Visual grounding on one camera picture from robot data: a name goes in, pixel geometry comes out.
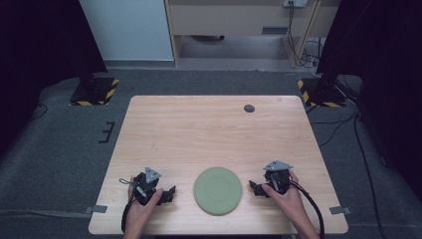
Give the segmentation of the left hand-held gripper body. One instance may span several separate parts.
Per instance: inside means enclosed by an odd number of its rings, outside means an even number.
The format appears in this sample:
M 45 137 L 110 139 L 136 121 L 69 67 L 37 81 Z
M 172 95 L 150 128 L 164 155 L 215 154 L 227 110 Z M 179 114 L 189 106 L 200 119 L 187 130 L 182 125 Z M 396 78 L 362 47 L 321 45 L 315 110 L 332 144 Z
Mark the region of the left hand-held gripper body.
M 141 205 L 146 205 L 151 199 L 160 176 L 158 171 L 147 167 L 133 180 L 132 195 Z

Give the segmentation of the black stand with striped base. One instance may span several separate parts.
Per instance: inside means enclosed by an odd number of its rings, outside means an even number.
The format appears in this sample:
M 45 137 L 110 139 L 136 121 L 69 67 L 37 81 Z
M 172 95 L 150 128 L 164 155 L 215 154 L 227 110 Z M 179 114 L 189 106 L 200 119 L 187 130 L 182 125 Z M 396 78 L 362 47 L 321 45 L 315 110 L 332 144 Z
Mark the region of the black stand with striped base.
M 319 78 L 298 81 L 303 100 L 308 107 L 344 107 L 345 96 L 337 88 L 337 72 L 328 71 Z
M 96 77 L 86 66 L 77 67 L 79 84 L 70 98 L 71 106 L 107 105 L 119 80 L 112 77 Z

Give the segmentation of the person's left hand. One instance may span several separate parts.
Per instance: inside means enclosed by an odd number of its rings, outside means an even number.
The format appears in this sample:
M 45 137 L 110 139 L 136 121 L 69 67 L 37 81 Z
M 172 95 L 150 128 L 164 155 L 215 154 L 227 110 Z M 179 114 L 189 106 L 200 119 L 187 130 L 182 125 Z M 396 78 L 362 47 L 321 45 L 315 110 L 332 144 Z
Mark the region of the person's left hand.
M 126 231 L 129 229 L 144 229 L 146 227 L 154 207 L 161 198 L 162 192 L 162 188 L 157 189 L 146 205 L 141 205 L 137 200 L 131 203 L 126 216 Z

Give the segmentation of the person's right hand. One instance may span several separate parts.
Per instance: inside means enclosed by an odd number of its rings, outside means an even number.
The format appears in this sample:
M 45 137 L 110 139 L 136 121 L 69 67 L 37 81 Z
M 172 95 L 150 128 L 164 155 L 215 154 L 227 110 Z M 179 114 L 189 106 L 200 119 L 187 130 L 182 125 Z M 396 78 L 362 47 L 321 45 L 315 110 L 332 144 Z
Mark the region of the person's right hand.
M 268 184 L 264 184 L 263 189 L 294 225 L 310 223 L 301 194 L 296 188 L 291 186 L 285 194 L 278 193 Z

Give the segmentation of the white panel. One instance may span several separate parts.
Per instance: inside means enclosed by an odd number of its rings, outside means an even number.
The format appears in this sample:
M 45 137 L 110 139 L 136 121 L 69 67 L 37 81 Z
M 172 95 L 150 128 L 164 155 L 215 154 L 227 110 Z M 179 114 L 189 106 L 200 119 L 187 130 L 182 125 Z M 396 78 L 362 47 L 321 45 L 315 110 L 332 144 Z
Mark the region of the white panel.
M 164 0 L 80 3 L 104 60 L 173 60 Z

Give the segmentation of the beige wooden desk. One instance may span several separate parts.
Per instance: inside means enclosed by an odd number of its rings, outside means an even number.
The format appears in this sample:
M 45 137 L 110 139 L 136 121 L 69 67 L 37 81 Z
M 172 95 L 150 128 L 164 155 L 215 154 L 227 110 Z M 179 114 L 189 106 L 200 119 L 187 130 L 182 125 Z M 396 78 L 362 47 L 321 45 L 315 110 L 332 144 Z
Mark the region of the beige wooden desk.
M 164 0 L 174 60 L 185 36 L 262 36 L 264 26 L 288 27 L 279 35 L 292 67 L 310 38 L 325 38 L 341 0 L 308 0 L 286 8 L 284 0 Z

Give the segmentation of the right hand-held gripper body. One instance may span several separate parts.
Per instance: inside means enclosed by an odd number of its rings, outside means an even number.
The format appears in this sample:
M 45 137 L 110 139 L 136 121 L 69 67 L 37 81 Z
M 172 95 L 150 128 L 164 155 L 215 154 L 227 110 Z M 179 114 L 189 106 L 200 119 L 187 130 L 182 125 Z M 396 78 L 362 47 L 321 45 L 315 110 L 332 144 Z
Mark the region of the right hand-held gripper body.
M 264 177 L 275 191 L 285 194 L 290 188 L 290 169 L 292 167 L 291 164 L 275 159 L 263 167 Z

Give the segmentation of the black curtain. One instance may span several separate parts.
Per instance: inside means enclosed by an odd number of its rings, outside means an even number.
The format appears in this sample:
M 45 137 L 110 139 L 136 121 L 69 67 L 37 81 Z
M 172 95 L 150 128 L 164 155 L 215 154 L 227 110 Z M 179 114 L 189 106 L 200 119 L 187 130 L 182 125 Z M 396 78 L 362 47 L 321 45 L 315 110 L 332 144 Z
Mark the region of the black curtain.
M 340 0 L 317 70 L 362 79 L 367 128 L 422 201 L 422 0 Z
M 0 155 L 20 133 L 41 91 L 106 69 L 80 0 L 0 0 Z

